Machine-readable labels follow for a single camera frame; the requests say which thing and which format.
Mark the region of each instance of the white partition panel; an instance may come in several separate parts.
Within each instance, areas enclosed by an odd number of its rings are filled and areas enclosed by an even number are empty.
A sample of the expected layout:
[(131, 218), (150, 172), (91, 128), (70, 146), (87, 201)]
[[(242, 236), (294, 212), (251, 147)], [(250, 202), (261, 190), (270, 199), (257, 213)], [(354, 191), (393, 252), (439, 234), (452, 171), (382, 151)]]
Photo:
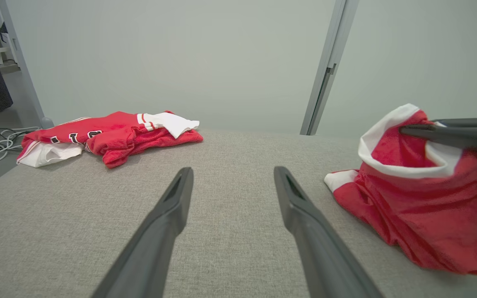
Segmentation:
[(299, 133), (334, 0), (7, 0), (55, 124), (171, 110)]
[(316, 134), (358, 137), (408, 102), (477, 117), (477, 1), (360, 1)]

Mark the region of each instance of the gray fabric surface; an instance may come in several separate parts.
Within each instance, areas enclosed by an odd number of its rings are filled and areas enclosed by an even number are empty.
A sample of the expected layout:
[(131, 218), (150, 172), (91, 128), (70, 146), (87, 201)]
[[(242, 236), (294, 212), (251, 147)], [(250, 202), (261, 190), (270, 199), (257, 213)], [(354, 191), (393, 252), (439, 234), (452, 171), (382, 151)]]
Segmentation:
[(386, 297), (477, 296), (477, 276), (418, 268), (344, 211), (326, 173), (358, 167), (356, 139), (201, 130), (205, 141), (149, 149), (108, 170), (84, 153), (0, 178), (0, 297), (87, 297), (176, 172), (195, 185), (166, 297), (307, 297), (273, 167), (286, 166)]

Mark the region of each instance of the red garment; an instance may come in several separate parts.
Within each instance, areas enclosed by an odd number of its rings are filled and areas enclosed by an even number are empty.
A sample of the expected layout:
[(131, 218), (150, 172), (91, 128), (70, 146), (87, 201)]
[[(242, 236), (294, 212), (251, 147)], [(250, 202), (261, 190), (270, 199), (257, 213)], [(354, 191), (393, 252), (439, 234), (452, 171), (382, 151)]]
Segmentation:
[(167, 129), (146, 123), (142, 114), (116, 112), (106, 117), (81, 118), (48, 130), (37, 130), (23, 137), (23, 151), (17, 161), (25, 157), (38, 143), (82, 143), (85, 149), (102, 155), (108, 168), (124, 164), (129, 155), (150, 147), (169, 147), (183, 143), (202, 142), (195, 130), (188, 130), (174, 138)]
[(415, 264), (477, 275), (477, 153), (399, 133), (429, 124), (408, 104), (360, 140), (360, 170), (328, 174), (336, 201)]

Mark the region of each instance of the white fabric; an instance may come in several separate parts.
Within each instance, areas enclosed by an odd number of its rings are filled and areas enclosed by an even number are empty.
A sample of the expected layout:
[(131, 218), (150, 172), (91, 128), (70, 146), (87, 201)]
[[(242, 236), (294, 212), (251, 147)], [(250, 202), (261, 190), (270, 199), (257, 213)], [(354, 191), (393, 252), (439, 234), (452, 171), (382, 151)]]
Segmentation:
[(174, 138), (188, 130), (195, 130), (200, 125), (200, 121), (187, 120), (171, 113), (137, 114), (137, 120), (139, 124), (144, 124), (149, 132), (164, 127)]
[(36, 142), (30, 144), (29, 153), (17, 161), (18, 164), (26, 164), (38, 168), (82, 154), (84, 146), (74, 143), (48, 144)]
[(327, 184), (327, 186), (329, 187), (329, 189), (334, 192), (342, 185), (354, 181), (354, 178), (356, 178), (356, 176), (358, 176), (358, 172), (354, 170), (341, 171), (327, 174), (327, 176), (325, 176), (324, 181), (325, 184)]
[(454, 168), (456, 168), (461, 158), (462, 149), (436, 144), (434, 142), (426, 142), (425, 146), (426, 156), (437, 165), (429, 168), (390, 166), (388, 164), (382, 164), (371, 156), (371, 153), (373, 153), (373, 150), (388, 128), (405, 122), (418, 111), (419, 108), (413, 104), (405, 104), (391, 111), (373, 125), (373, 127), (360, 138), (358, 155), (362, 161), (381, 173), (402, 178), (443, 178), (452, 175)]

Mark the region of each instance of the red and white jersey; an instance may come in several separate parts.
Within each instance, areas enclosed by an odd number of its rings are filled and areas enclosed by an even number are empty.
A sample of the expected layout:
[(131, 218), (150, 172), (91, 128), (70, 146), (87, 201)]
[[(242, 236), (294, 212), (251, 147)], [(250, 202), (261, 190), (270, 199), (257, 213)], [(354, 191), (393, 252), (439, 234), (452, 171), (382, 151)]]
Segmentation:
[(26, 134), (17, 163), (43, 166), (81, 154), (85, 147), (102, 155), (108, 168), (114, 168), (125, 163), (129, 155), (150, 147), (203, 141), (194, 130), (198, 125), (199, 121), (184, 119), (170, 111), (157, 115), (115, 112), (106, 117), (80, 118)]
[(360, 138), (359, 170), (330, 173), (336, 201), (415, 264), (477, 275), (477, 153), (399, 133), (433, 124), (412, 104)]

